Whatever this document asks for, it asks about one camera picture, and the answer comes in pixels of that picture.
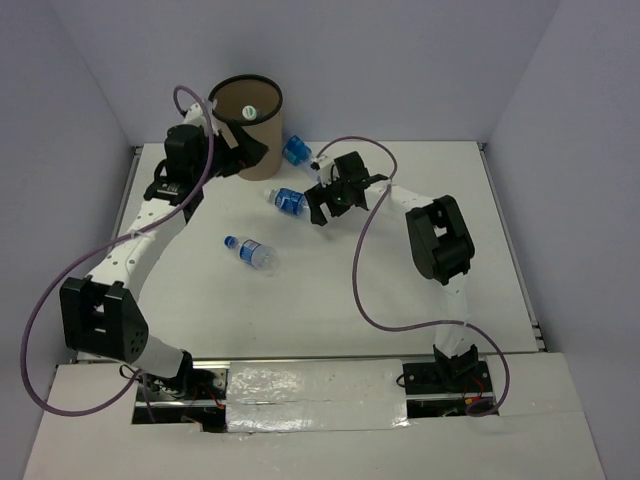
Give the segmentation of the green label clear bottle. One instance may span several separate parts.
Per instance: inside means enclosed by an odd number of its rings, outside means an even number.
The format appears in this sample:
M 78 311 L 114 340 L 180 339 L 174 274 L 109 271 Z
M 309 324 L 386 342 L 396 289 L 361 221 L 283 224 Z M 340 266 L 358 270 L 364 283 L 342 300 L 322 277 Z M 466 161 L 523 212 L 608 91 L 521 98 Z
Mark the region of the green label clear bottle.
M 259 117 L 259 110 L 253 105 L 245 105 L 242 108 L 242 117 L 246 121 L 255 121 Z

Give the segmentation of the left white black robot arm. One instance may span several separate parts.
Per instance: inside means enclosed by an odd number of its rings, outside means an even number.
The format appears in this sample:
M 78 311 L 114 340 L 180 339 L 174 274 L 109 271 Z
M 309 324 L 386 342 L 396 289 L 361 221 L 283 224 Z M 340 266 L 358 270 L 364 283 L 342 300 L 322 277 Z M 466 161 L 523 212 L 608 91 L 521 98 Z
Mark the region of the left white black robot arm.
M 230 131 L 235 146 L 201 126 L 170 128 L 166 157 L 157 165 L 123 241 L 84 278 L 69 277 L 59 290 L 69 348 L 140 369 L 173 398 L 194 390 L 193 358 L 150 333 L 138 299 L 160 256 L 203 200 L 203 185 L 256 166 L 268 152 L 241 126 L 233 125 Z

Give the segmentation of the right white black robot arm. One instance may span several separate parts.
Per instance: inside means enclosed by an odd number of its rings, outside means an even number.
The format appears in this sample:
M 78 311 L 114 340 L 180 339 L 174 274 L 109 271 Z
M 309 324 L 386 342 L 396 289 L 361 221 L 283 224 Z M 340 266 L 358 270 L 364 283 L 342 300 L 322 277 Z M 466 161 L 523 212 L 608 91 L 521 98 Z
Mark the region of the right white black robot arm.
M 305 197 L 312 224 L 328 223 L 323 207 L 333 218 L 352 207 L 370 212 L 356 243 L 351 272 L 352 292 L 362 318 L 374 328 L 392 333 L 435 327 L 435 372 L 424 380 L 447 391 L 461 388 L 477 369 L 479 354 L 474 344 L 464 345 L 464 329 L 469 326 L 466 279 L 475 246 L 457 201 L 450 195 L 432 198 L 397 186 L 391 174 L 372 175 L 357 152 L 336 158 L 315 157 L 310 170 L 316 184 Z M 405 223 L 413 264 L 424 279 L 437 284 L 445 319 L 393 327 L 374 321 L 366 313 L 357 284 L 358 262 L 365 235 L 379 212 Z

